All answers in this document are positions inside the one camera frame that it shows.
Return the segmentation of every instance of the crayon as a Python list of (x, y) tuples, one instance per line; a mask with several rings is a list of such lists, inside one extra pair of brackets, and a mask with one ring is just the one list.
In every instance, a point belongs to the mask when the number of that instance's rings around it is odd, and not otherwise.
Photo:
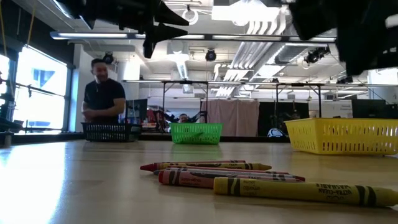
[[(247, 172), (248, 170), (227, 169), (227, 168), (213, 168), (213, 167), (189, 167), (189, 166), (169, 166), (168, 168), (183, 168), (183, 169), (205, 169), (205, 170), (225, 170), (234, 172)], [(266, 173), (266, 174), (289, 174), (288, 172), (279, 171), (265, 171), (265, 170), (250, 170), (250, 172)]]
[(367, 207), (385, 207), (398, 204), (398, 192), (381, 187), (360, 185), (297, 184), (217, 177), (214, 179), (214, 193), (343, 203)]
[(256, 180), (283, 181), (283, 182), (300, 182), (295, 178), (280, 177), (255, 177), (250, 175), (236, 174), (206, 174), (201, 172), (190, 172), (180, 170), (162, 170), (159, 173), (159, 182), (165, 185), (187, 186), (187, 187), (203, 187), (213, 188), (214, 178), (216, 177), (237, 177)]
[(235, 172), (235, 170), (231, 169), (231, 171), (224, 171), (224, 170), (205, 170), (205, 169), (181, 169), (181, 168), (166, 168), (164, 170), (155, 170), (154, 174), (159, 175), (161, 171), (165, 170), (174, 170), (174, 171), (188, 171), (188, 172), (197, 172), (201, 174), (223, 174), (223, 175), (248, 175), (253, 177), (275, 177), (275, 178), (293, 178), (297, 179), (298, 181), (305, 182), (304, 177), (299, 177), (296, 175), (291, 174), (265, 174), (265, 173), (257, 173), (251, 172), (251, 170), (244, 170), (246, 172)]
[[(209, 163), (209, 162), (229, 162), (229, 163), (235, 163), (235, 162), (246, 162), (244, 160), (225, 160), (225, 161), (188, 161), (185, 163)], [(155, 170), (160, 170), (160, 165), (163, 163), (173, 163), (173, 162), (154, 162), (152, 164), (147, 164), (140, 166), (140, 170), (145, 170), (145, 171), (155, 171)]]
[(258, 164), (258, 163), (164, 163), (160, 165), (160, 169), (166, 169), (168, 166), (193, 166), (193, 167), (212, 167), (212, 168), (228, 168), (228, 169), (246, 169), (246, 170), (269, 170), (271, 166)]

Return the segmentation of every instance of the curtain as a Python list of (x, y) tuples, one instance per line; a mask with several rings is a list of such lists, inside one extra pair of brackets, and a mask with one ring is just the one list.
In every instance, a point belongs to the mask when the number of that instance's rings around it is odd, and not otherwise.
[[(201, 106), (206, 111), (206, 103)], [(209, 123), (223, 124), (222, 136), (256, 137), (259, 102), (243, 100), (211, 100), (208, 102)]]

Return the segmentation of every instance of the person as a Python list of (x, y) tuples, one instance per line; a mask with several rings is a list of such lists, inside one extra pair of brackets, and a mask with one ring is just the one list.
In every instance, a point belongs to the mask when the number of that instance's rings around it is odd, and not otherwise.
[(187, 123), (187, 122), (188, 122), (188, 115), (186, 115), (186, 114), (181, 114), (181, 115), (180, 115), (179, 122), (180, 122), (180, 123)]
[(95, 80), (86, 85), (81, 106), (85, 122), (118, 123), (126, 103), (123, 86), (108, 77), (108, 67), (102, 59), (91, 61), (91, 73)]

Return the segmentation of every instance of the table surface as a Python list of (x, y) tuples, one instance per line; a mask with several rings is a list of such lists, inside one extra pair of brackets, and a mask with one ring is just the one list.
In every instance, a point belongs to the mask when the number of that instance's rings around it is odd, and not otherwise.
[(398, 158), (318, 156), (290, 144), (172, 142), (32, 144), (0, 149), (0, 223), (397, 223), (398, 206), (213, 195), (208, 189), (160, 185), (139, 170), (159, 161), (245, 159), (309, 182), (398, 190)]

